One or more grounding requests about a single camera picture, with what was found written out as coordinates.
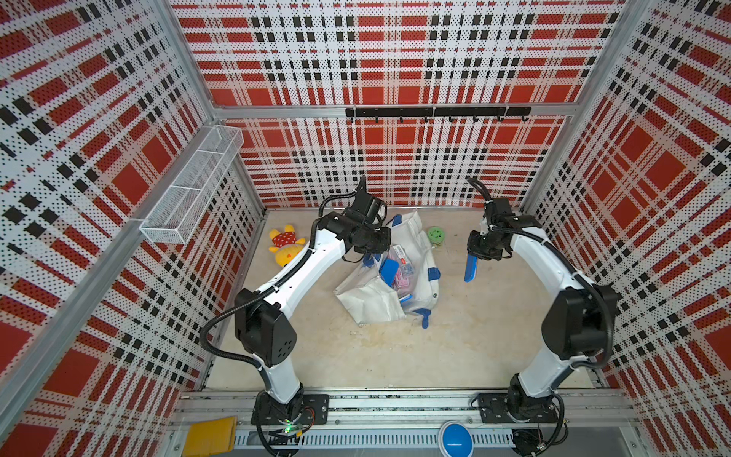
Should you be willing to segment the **blue plastic pencil case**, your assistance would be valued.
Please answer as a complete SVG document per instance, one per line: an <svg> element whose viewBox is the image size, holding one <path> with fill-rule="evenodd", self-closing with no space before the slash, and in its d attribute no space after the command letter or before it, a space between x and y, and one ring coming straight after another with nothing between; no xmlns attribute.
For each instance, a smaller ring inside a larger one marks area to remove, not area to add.
<svg viewBox="0 0 731 457"><path fill-rule="evenodd" d="M386 258L379 270L380 277L388 287L393 288L399 270L400 264L398 261Z"/></svg>

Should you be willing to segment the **white canvas cartoon bag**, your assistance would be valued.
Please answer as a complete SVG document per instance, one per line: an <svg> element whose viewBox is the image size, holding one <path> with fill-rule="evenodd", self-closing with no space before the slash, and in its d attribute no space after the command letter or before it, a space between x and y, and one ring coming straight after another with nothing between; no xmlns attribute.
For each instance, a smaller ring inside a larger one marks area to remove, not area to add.
<svg viewBox="0 0 731 457"><path fill-rule="evenodd" d="M391 229L389 251L366 255L334 294L361 327L415 317L421 327L427 329L440 297L441 272L436 266L432 245L416 211L395 215L388 227ZM384 260L395 260L394 245L405 249L415 270L408 289L397 289L395 284L390 288L380 277Z"/></svg>

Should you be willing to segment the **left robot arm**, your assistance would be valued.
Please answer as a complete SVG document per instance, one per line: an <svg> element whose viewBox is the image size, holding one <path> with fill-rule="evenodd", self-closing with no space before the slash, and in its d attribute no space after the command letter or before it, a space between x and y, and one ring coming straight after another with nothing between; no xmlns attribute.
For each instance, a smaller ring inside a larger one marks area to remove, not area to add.
<svg viewBox="0 0 731 457"><path fill-rule="evenodd" d="M219 358L254 367L264 381L260 402L278 422L293 423L305 409L304 387L291 354L297 342L290 318L312 286L347 253L384 254L391 246L386 203L369 193L361 176L352 192L327 197L318 209L310 239L295 258L255 291L242 289L234 306L203 325L199 344ZM244 354L226 352L209 341L211 330L233 317Z"/></svg>

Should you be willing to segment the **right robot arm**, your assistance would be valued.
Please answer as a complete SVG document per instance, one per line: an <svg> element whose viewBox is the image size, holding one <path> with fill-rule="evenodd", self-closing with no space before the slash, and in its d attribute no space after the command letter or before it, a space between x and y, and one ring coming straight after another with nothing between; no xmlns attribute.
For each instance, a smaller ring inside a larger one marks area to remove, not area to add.
<svg viewBox="0 0 731 457"><path fill-rule="evenodd" d="M506 415L516 423L548 417L558 408L559 386L578 369L601 369L612 356L618 294L592 282L548 238L535 217L514 213L504 197L491 195L475 177L468 184L484 200L479 230L470 232L464 279L481 261L519 255L553 296L541 325L543 344L533 361L509 383Z"/></svg>

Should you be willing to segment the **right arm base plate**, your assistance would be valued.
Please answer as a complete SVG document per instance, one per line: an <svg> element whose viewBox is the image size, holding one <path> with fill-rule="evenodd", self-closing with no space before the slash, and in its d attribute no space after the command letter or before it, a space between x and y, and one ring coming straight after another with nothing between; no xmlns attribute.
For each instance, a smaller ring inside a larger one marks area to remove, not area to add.
<svg viewBox="0 0 731 457"><path fill-rule="evenodd" d="M484 424L556 424L559 420L559 411L551 397L480 393L476 400Z"/></svg>

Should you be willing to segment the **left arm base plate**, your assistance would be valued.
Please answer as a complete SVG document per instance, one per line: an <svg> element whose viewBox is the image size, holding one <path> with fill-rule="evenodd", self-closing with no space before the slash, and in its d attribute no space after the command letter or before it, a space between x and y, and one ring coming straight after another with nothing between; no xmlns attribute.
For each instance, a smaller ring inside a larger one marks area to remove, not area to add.
<svg viewBox="0 0 731 457"><path fill-rule="evenodd" d="M289 403L277 402L261 391L255 400L251 415L253 426L324 425L329 417L327 394L298 392Z"/></svg>

